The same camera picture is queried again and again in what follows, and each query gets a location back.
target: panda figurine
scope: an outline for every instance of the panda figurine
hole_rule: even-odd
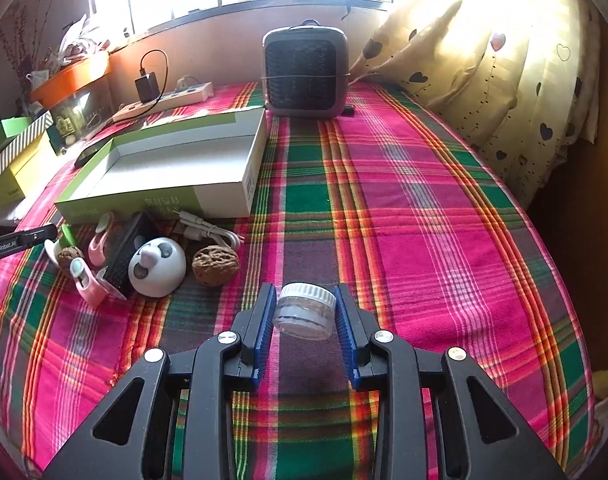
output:
[[[144,296],[162,298],[180,286],[186,274],[183,249],[170,238],[155,238],[133,254],[129,280]]]

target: walnut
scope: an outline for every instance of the walnut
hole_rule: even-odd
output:
[[[239,257],[230,247],[204,247],[197,251],[193,258],[193,273],[202,285],[224,285],[232,280],[238,271]]]
[[[64,247],[56,256],[60,269],[70,276],[68,267],[75,258],[84,258],[84,253],[77,247]]]

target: plaid bed sheet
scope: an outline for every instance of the plaid bed sheet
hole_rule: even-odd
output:
[[[0,262],[0,419],[31,468],[49,463],[146,349],[195,348],[250,308],[262,282],[294,281],[346,282],[383,328],[414,346],[465,348],[565,470],[581,465],[594,413],[590,367],[530,221],[408,95],[356,84],[348,102],[354,117],[269,118],[253,214],[227,224],[246,240],[241,271],[222,288],[188,276],[170,297],[110,299],[93,310],[42,248]],[[171,114],[261,103],[247,84]],[[70,165],[58,173],[20,228],[52,218],[74,173]],[[82,247],[91,234],[91,226],[79,229]],[[178,241],[188,255],[197,248]],[[349,389],[335,335],[308,342],[275,333],[259,394],[236,395],[233,413],[239,479],[369,477],[377,396]],[[430,411],[427,418],[430,427]],[[183,411],[176,472],[182,437]],[[434,445],[429,458],[435,477]]]

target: curtain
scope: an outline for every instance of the curtain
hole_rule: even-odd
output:
[[[395,0],[351,80],[377,74],[439,114],[530,204],[597,124],[590,0]]]

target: green and white box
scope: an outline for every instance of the green and white box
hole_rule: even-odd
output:
[[[158,219],[184,210],[206,218],[250,215],[266,143],[263,107],[184,119],[110,140],[55,204],[69,224],[107,211]]]

